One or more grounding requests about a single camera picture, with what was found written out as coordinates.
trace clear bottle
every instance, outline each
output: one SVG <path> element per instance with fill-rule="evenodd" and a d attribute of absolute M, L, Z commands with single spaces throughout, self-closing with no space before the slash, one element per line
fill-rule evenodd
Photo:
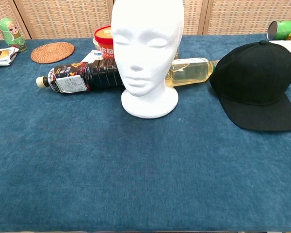
<path fill-rule="evenodd" d="M 167 86 L 207 81 L 218 61 L 205 58 L 178 59 L 166 76 Z M 47 76 L 36 79 L 38 87 L 51 87 L 58 93 L 74 93 L 123 86 L 114 58 L 57 66 Z"/>
<path fill-rule="evenodd" d="M 174 60 L 166 76 L 166 84 L 168 86 L 182 86 L 205 82 L 218 62 L 208 61 L 205 58 Z"/>

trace yellow liquid bottle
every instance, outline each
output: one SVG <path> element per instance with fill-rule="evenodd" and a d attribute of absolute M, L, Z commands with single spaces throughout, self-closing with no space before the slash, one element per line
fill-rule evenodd
<path fill-rule="evenodd" d="M 166 76 L 168 86 L 182 86 L 202 83 L 208 80 L 219 61 L 205 58 L 174 60 Z"/>

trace cap button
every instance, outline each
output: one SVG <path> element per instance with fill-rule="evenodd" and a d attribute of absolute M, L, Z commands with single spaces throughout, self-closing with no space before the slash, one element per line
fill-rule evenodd
<path fill-rule="evenodd" d="M 267 44 L 267 41 L 265 41 L 265 40 L 260 41 L 260 45 L 266 45 L 266 44 Z"/>

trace black baseball cap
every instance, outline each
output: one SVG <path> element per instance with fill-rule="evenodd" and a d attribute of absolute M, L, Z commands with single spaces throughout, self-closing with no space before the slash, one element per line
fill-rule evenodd
<path fill-rule="evenodd" d="M 234 124 L 256 131 L 291 130 L 291 53 L 260 41 L 223 57 L 210 76 L 211 86 Z"/>

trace white bottle cap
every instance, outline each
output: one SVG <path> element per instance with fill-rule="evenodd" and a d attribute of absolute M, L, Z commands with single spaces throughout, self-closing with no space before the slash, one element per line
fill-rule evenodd
<path fill-rule="evenodd" d="M 44 83 L 43 83 L 43 78 L 44 78 L 44 76 L 41 76 L 41 77 L 38 77 L 36 80 L 35 80 L 35 82 L 37 83 L 37 86 L 39 87 L 39 88 L 45 88 L 46 86 L 44 85 Z"/>

